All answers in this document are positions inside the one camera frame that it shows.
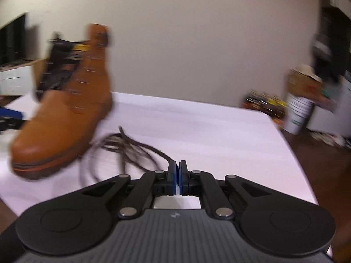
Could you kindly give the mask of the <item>cooking oil bottles cluster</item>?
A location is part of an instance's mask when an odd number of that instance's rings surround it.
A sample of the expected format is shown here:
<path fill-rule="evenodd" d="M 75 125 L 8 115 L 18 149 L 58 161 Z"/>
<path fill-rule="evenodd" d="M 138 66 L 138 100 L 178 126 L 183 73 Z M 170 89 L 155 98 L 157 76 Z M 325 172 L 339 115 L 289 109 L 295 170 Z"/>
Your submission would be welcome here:
<path fill-rule="evenodd" d="M 242 108 L 263 112 L 274 121 L 279 122 L 285 118 L 287 105 L 276 95 L 250 90 L 243 99 Z"/>

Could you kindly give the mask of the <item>dark brown shoelace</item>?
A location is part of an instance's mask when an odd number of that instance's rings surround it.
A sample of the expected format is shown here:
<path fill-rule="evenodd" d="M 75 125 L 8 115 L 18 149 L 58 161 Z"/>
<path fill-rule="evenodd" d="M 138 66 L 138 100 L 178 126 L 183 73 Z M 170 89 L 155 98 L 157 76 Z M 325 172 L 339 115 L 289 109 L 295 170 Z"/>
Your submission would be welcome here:
<path fill-rule="evenodd" d="M 137 168 L 140 172 L 146 173 L 150 169 L 144 167 L 142 162 L 148 160 L 154 165 L 153 171 L 162 170 L 155 156 L 163 158 L 167 163 L 174 161 L 168 154 L 154 148 L 148 144 L 139 142 L 129 137 L 122 126 L 119 126 L 117 133 L 109 133 L 90 142 L 87 150 L 87 156 L 79 156 L 79 183 L 81 187 L 88 186 L 86 176 L 89 175 L 95 183 L 102 181 L 97 173 L 97 159 L 101 150 L 114 153 L 117 156 L 117 167 L 122 174 L 127 173 L 129 166 Z"/>

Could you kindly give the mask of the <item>white wooden tv cabinet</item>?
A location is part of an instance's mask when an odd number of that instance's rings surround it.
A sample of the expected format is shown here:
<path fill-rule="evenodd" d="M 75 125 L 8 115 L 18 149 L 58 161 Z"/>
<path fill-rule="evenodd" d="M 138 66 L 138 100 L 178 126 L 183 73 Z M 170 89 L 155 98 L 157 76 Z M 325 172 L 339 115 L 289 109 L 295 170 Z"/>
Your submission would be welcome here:
<path fill-rule="evenodd" d="M 46 65 L 46 59 L 37 59 L 1 68 L 1 95 L 22 96 L 31 93 L 39 85 Z"/>

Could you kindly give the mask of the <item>black flat television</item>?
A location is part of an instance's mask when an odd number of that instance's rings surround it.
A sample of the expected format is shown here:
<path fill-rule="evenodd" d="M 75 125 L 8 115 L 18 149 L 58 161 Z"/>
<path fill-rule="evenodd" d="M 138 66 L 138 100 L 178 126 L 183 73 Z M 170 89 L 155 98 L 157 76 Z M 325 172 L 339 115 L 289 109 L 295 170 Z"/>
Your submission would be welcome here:
<path fill-rule="evenodd" d="M 1 28 L 1 65 L 26 58 L 26 13 Z"/>

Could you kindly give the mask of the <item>tan leather boot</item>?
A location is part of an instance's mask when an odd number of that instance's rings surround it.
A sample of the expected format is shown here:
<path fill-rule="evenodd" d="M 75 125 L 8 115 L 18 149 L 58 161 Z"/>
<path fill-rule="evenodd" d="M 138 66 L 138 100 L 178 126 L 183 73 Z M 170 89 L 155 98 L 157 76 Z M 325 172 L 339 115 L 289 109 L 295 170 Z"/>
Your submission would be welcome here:
<path fill-rule="evenodd" d="M 44 93 L 34 117 L 22 125 L 11 148 L 11 168 L 38 180 L 74 162 L 89 147 L 98 123 L 113 107 L 106 70 L 108 28 L 88 25 L 77 69 L 62 90 Z"/>

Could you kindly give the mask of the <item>brown cardboard box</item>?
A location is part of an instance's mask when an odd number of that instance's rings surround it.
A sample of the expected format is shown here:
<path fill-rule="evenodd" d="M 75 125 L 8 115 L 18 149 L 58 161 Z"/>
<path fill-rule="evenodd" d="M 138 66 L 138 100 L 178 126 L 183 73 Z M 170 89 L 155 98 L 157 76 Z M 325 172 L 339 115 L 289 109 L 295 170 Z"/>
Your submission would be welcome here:
<path fill-rule="evenodd" d="M 323 80 L 315 74 L 311 66 L 301 64 L 288 73 L 286 91 L 296 97 L 326 101 L 328 97 L 324 93 L 323 85 Z"/>

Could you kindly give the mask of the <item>white plastic bucket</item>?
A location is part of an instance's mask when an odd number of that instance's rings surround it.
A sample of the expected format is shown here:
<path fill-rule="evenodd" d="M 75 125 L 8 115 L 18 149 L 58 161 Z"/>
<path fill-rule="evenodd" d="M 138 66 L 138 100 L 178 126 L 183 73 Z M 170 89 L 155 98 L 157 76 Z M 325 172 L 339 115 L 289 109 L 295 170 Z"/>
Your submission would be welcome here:
<path fill-rule="evenodd" d="M 287 113 L 284 130 L 290 134 L 297 135 L 312 110 L 313 101 L 288 93 L 286 103 Z"/>

